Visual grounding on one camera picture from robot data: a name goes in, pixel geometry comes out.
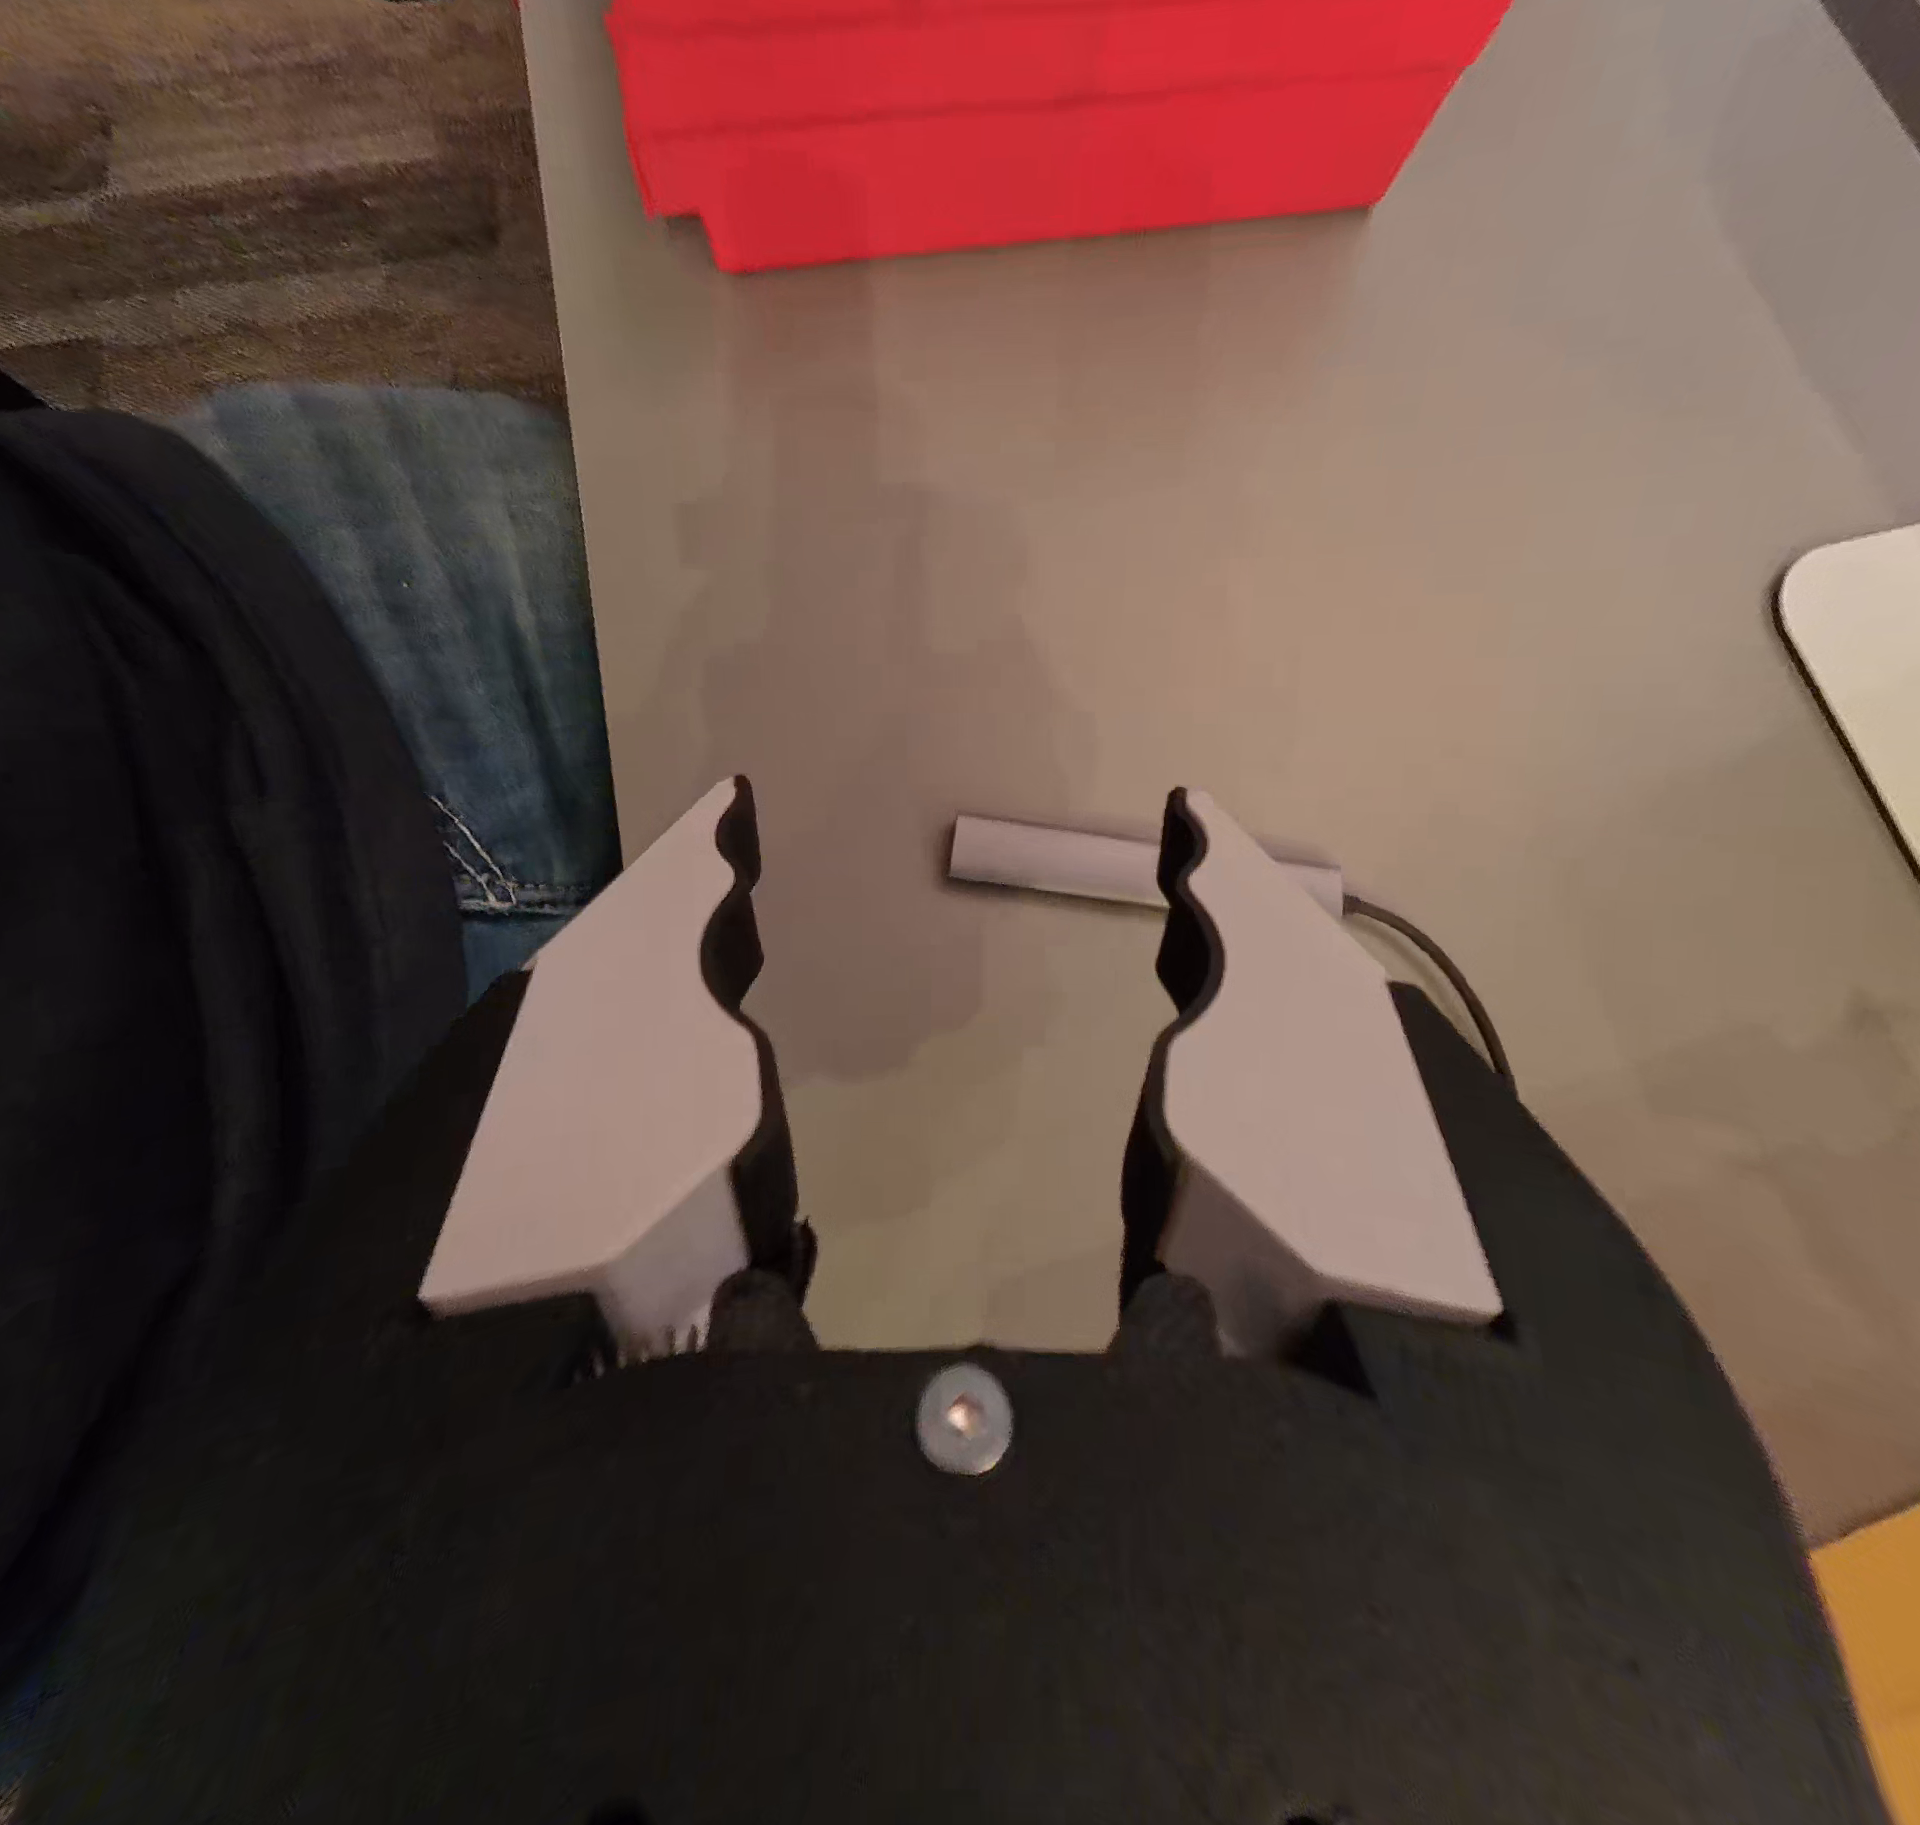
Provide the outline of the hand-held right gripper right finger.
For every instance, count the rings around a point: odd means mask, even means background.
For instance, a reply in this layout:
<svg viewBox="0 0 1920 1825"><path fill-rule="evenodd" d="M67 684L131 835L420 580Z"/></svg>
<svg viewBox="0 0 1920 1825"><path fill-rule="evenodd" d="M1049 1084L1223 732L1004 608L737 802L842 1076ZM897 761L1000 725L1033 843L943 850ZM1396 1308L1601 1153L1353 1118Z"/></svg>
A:
<svg viewBox="0 0 1920 1825"><path fill-rule="evenodd" d="M1124 1299L1200 1286L1219 1325L1331 1303L1487 1325L1502 1297L1389 981L1210 795L1166 799L1172 1022L1124 1148Z"/></svg>

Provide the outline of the person's blue jeans leg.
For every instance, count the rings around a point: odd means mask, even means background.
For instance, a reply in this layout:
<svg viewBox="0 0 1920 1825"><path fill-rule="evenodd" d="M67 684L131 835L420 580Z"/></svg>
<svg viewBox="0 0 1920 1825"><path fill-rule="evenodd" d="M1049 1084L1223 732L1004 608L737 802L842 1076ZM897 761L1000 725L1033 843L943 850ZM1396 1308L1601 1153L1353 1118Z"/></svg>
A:
<svg viewBox="0 0 1920 1825"><path fill-rule="evenodd" d="M564 417L442 387L254 382L169 429L286 535L369 664L482 998L620 871Z"/></svg>

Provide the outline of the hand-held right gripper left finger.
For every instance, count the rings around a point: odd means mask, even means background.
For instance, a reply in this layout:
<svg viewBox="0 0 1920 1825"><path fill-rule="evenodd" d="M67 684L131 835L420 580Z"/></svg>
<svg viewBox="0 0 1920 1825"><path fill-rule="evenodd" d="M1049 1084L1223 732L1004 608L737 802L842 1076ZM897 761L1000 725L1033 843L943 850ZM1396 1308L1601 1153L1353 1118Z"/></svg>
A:
<svg viewBox="0 0 1920 1825"><path fill-rule="evenodd" d="M753 786L719 781L526 976L422 1306L585 1295L707 1317L734 1276L801 1286L796 1157L762 970Z"/></svg>

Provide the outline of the white stand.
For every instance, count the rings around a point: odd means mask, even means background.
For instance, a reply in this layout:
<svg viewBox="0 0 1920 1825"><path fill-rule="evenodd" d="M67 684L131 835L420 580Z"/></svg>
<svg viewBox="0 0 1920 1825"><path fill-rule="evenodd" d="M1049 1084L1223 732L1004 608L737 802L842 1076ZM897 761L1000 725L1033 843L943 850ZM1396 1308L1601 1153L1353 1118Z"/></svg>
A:
<svg viewBox="0 0 1920 1825"><path fill-rule="evenodd" d="M1885 832L1918 869L1918 527L1815 547L1772 596L1781 645Z"/></svg>

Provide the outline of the red plastic bin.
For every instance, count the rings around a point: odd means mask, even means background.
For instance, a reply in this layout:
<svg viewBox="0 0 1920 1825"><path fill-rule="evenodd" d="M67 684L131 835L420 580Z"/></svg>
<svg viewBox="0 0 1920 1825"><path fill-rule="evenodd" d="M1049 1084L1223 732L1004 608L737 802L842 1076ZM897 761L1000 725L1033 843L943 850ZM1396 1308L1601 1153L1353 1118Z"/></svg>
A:
<svg viewBox="0 0 1920 1825"><path fill-rule="evenodd" d="M607 0L734 276L1378 207L1515 0Z"/></svg>

